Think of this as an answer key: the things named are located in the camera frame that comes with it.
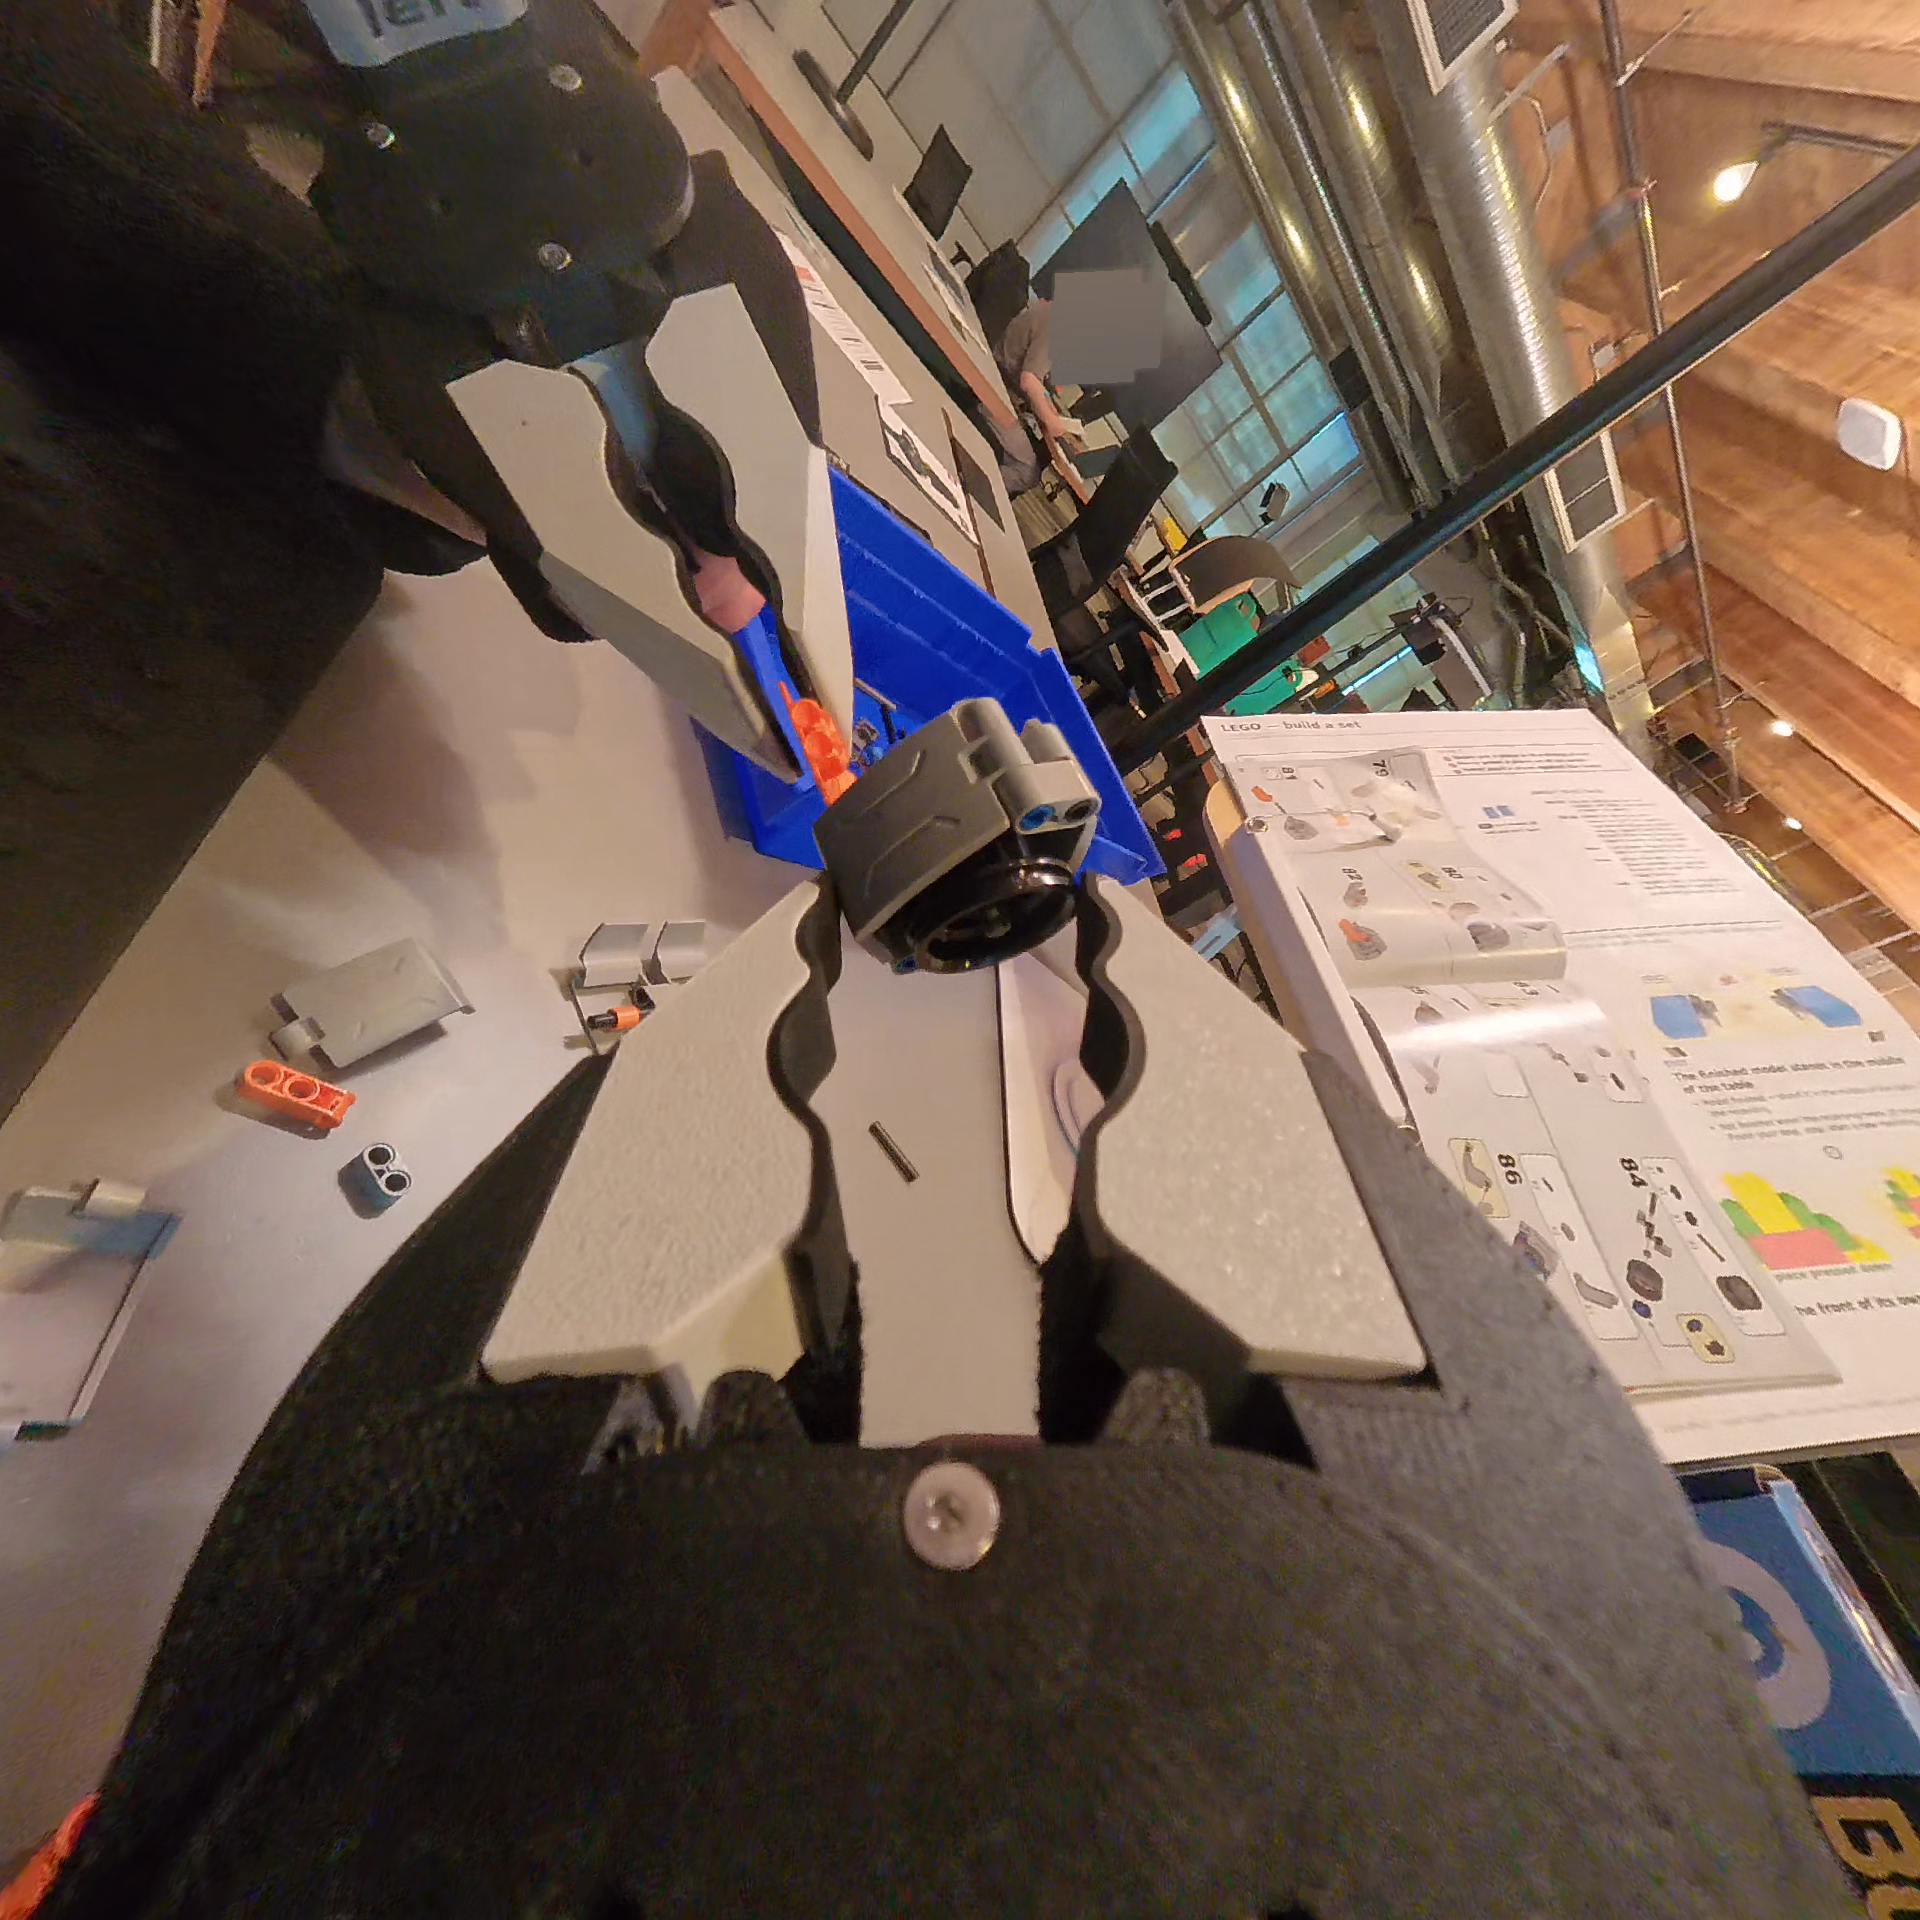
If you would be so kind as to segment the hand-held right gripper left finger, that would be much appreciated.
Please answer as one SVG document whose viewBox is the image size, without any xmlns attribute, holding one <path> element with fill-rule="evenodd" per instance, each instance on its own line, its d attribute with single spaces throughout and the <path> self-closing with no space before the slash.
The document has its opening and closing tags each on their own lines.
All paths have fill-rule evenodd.
<svg viewBox="0 0 1920 1920">
<path fill-rule="evenodd" d="M 480 1355 L 489 1383 L 638 1380 L 696 1426 L 728 1375 L 860 1435 L 860 1314 L 819 1093 L 845 963 L 795 886 L 621 1042 Z"/>
</svg>

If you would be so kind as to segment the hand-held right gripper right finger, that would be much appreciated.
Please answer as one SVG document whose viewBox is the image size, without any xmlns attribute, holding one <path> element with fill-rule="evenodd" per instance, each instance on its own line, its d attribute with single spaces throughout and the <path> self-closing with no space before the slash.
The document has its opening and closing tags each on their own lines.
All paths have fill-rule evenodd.
<svg viewBox="0 0 1920 1920">
<path fill-rule="evenodd" d="M 1428 1356 L 1309 1052 L 1135 895 L 1076 910 L 1093 1084 L 1043 1267 L 1043 1382 L 1413 1382 Z"/>
</svg>

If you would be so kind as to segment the grey motor assembly orange panel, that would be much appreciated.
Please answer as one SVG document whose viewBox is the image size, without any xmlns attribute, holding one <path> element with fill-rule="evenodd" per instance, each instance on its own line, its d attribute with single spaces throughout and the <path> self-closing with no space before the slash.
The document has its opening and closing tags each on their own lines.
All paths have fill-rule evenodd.
<svg viewBox="0 0 1920 1920">
<path fill-rule="evenodd" d="M 814 839 L 855 942 L 895 975 L 960 976 L 1043 950 L 1076 912 L 1101 800 L 1051 722 L 974 696 L 826 806 Z"/>
</svg>

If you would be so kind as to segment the white printed paper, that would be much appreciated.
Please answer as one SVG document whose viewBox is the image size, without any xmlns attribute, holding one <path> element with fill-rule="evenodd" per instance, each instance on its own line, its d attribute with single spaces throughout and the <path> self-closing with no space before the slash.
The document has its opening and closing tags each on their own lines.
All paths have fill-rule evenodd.
<svg viewBox="0 0 1920 1920">
<path fill-rule="evenodd" d="M 925 437 L 901 420 L 900 409 L 886 398 L 876 398 L 878 433 L 887 461 L 905 475 L 905 481 L 925 495 L 925 500 L 937 511 L 956 530 L 958 538 L 976 546 L 976 524 L 971 504 L 960 488 L 956 474 L 945 464 Z"/>
<path fill-rule="evenodd" d="M 875 342 L 854 324 L 851 315 L 832 296 L 830 288 L 819 279 L 819 271 L 809 255 L 780 234 L 780 249 L 788 254 L 796 282 L 804 291 L 804 304 L 814 326 L 842 353 L 854 371 L 868 383 L 876 403 L 886 412 L 900 412 L 913 402 L 905 383 L 884 361 Z"/>
</svg>

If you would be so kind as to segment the white rounded base board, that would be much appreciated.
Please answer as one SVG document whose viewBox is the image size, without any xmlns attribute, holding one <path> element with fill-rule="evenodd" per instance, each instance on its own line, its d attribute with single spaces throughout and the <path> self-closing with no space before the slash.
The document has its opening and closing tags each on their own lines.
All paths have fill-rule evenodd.
<svg viewBox="0 0 1920 1920">
<path fill-rule="evenodd" d="M 1101 1215 L 1104 1132 L 1118 1125 L 1138 1065 L 1123 1003 L 1072 986 L 1039 957 L 997 971 L 1003 1167 L 1018 1239 L 1035 1265 L 1062 1236 L 1093 1273 L 1120 1259 Z"/>
</svg>

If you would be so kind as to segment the blue storage bin with tag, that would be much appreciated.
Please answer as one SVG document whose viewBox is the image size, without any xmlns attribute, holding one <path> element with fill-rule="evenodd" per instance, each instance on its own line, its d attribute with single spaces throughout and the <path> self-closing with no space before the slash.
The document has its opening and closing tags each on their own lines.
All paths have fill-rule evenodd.
<svg viewBox="0 0 1920 1920">
<path fill-rule="evenodd" d="M 875 495 L 842 471 L 828 471 L 857 684 L 854 725 L 876 731 L 872 751 L 863 748 L 870 762 L 876 765 L 890 745 L 958 702 L 992 696 L 1018 731 L 1028 722 L 1059 727 L 1088 773 L 1100 797 L 1088 872 L 1128 886 L 1160 876 L 1165 860 L 1066 660 L 1033 646 L 1014 613 L 950 565 Z M 761 613 L 736 642 L 757 693 L 774 703 L 780 737 L 795 747 L 771 613 Z M 825 802 L 805 768 L 799 783 L 780 781 L 710 732 L 703 754 L 728 838 L 805 869 L 821 864 L 814 829 Z"/>
</svg>

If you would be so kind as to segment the orange three-hole beam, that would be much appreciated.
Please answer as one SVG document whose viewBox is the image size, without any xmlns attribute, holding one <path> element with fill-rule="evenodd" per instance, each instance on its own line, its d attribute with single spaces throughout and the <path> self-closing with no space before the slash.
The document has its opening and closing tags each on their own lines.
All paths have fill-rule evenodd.
<svg viewBox="0 0 1920 1920">
<path fill-rule="evenodd" d="M 307 1133 L 332 1133 L 345 1127 L 355 1095 L 280 1061 L 255 1061 L 236 1073 L 232 1093 L 255 1111 Z"/>
</svg>

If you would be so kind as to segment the grey ribbed hinged panel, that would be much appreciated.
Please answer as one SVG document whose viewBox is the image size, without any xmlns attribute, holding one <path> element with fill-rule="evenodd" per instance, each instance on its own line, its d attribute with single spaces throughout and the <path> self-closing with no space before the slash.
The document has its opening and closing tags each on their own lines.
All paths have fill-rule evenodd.
<svg viewBox="0 0 1920 1920">
<path fill-rule="evenodd" d="M 290 1063 L 349 1073 L 451 1018 L 472 1015 L 465 987 L 418 944 L 398 940 L 293 982 L 276 996 L 267 1035 Z"/>
</svg>

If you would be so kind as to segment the black monitor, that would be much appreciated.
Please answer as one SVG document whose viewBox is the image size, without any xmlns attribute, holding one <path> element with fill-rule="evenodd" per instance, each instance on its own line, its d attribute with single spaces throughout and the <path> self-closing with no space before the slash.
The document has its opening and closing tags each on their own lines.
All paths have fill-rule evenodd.
<svg viewBox="0 0 1920 1920">
<path fill-rule="evenodd" d="M 1133 427 L 1154 427 L 1220 366 L 1212 311 L 1160 224 L 1115 184 L 1035 268 L 1051 308 L 1051 371 L 1113 396 Z"/>
</svg>

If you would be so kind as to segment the dark perforated panel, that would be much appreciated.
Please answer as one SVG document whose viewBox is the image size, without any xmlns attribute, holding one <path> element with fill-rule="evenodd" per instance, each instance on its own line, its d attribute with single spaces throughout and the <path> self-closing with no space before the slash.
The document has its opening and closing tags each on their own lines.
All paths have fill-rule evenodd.
<svg viewBox="0 0 1920 1920">
<path fill-rule="evenodd" d="M 6 345 L 6 1115 L 377 593 L 322 471 L 189 447 Z"/>
</svg>

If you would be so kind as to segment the printed instruction sheet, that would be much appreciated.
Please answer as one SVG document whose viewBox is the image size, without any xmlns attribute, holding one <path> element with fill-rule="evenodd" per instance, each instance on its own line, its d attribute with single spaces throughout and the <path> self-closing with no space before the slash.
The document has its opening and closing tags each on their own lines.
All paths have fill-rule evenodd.
<svg viewBox="0 0 1920 1920">
<path fill-rule="evenodd" d="M 1295 1038 L 1572 1315 L 1672 1465 L 1914 1447 L 1915 1031 L 1583 713 L 1215 717 Z"/>
</svg>

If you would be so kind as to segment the light grey flat clip panel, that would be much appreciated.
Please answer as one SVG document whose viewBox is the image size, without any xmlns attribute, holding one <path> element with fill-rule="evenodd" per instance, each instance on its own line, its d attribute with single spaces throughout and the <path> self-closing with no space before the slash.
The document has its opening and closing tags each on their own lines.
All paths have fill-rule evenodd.
<svg viewBox="0 0 1920 1920">
<path fill-rule="evenodd" d="M 144 1187 L 18 1187 L 3 1211 L 3 1446 L 91 1412 L 151 1265 L 180 1231 Z"/>
</svg>

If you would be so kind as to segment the blue toy kit box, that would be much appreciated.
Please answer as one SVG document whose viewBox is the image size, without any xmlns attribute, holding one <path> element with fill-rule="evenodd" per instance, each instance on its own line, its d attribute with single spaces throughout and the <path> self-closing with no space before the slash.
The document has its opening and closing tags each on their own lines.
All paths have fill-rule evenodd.
<svg viewBox="0 0 1920 1920">
<path fill-rule="evenodd" d="M 1854 1913 L 1915 1918 L 1915 1669 L 1787 1475 L 1719 1470 L 1679 1485 Z"/>
</svg>

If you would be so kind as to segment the black metal pole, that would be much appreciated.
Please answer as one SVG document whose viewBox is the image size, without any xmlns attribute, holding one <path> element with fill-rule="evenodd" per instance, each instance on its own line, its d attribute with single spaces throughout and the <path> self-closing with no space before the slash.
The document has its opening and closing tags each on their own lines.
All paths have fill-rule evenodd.
<svg viewBox="0 0 1920 1920">
<path fill-rule="evenodd" d="M 1616 421 L 1638 412 L 1651 396 L 1741 339 L 1783 301 L 1874 242 L 1915 206 L 1919 148 L 1908 147 L 1808 227 L 1765 254 L 1679 324 L 1649 339 L 1645 349 L 1616 364 L 1591 389 L 1505 449 L 1498 461 L 1471 474 L 1424 518 L 1403 524 L 1328 585 L 1300 601 L 1291 613 L 1268 622 L 1234 660 L 1204 673 L 1185 694 L 1171 698 L 1128 732 L 1120 747 L 1125 762 L 1141 768 L 1177 735 L 1223 713 L 1227 702 L 1261 684 L 1284 660 L 1297 657 L 1314 637 L 1358 613 L 1439 549 L 1472 533 L 1493 513 L 1548 475 L 1549 470 L 1567 463 L 1577 450 L 1610 431 Z"/>
</svg>

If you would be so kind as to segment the silver ventilation duct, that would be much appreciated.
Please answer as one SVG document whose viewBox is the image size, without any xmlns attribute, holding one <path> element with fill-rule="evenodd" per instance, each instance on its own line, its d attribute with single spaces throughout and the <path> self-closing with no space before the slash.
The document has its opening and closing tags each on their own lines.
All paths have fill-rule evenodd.
<svg viewBox="0 0 1920 1920">
<path fill-rule="evenodd" d="M 1575 396 L 1514 148 L 1515 6 L 1165 6 L 1389 505 L 1427 511 Z"/>
</svg>

